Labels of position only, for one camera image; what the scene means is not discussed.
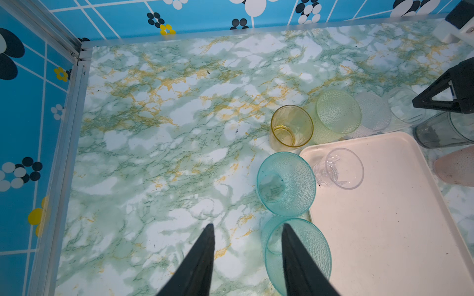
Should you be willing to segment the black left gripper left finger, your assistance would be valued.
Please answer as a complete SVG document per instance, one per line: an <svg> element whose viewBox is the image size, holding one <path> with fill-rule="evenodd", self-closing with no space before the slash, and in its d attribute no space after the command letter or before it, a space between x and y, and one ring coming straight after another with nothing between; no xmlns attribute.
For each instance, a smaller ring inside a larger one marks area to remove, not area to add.
<svg viewBox="0 0 474 296"><path fill-rule="evenodd" d="M214 267L214 225L209 223L157 296L208 296Z"/></svg>

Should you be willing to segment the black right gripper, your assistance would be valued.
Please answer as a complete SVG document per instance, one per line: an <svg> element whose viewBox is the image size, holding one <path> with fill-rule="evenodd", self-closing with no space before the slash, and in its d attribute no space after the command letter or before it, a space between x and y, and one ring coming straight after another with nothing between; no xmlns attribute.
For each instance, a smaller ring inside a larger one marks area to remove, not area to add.
<svg viewBox="0 0 474 296"><path fill-rule="evenodd" d="M412 100L419 109L471 114L474 112L474 58L460 62Z"/></svg>

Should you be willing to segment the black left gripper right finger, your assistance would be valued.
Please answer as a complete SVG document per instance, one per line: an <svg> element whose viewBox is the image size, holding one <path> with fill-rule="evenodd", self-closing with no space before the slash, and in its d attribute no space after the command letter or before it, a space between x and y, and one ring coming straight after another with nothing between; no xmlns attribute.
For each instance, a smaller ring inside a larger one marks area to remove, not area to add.
<svg viewBox="0 0 474 296"><path fill-rule="evenodd" d="M283 271L286 293L289 296L337 296L313 261L291 225L285 223L281 237Z"/></svg>

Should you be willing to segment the small clear faceted glass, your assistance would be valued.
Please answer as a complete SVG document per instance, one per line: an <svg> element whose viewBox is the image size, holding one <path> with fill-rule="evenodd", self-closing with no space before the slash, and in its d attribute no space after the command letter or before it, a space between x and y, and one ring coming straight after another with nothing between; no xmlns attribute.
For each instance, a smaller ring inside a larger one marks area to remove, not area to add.
<svg viewBox="0 0 474 296"><path fill-rule="evenodd" d="M404 87L394 88L383 96L392 114L390 128L399 130L424 121L427 111L413 106L412 100L416 97L413 90Z"/></svg>

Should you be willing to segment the clear textured plastic cup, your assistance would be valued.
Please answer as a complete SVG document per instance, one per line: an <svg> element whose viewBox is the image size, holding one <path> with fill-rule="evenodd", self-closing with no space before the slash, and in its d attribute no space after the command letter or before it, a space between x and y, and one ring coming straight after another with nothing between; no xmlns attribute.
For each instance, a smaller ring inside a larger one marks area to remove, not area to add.
<svg viewBox="0 0 474 296"><path fill-rule="evenodd" d="M383 131L391 123L391 111L388 102L372 92L362 92L355 100L362 112L360 126L349 136L361 138Z"/></svg>

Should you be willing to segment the pink textured plastic cup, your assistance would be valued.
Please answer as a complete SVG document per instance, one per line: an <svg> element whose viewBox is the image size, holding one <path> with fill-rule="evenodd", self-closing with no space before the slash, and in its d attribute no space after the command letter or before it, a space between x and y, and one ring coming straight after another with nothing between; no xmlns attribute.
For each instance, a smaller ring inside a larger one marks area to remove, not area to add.
<svg viewBox="0 0 474 296"><path fill-rule="evenodd" d="M435 174L452 185L474 186L474 147L455 151L436 160L433 164Z"/></svg>

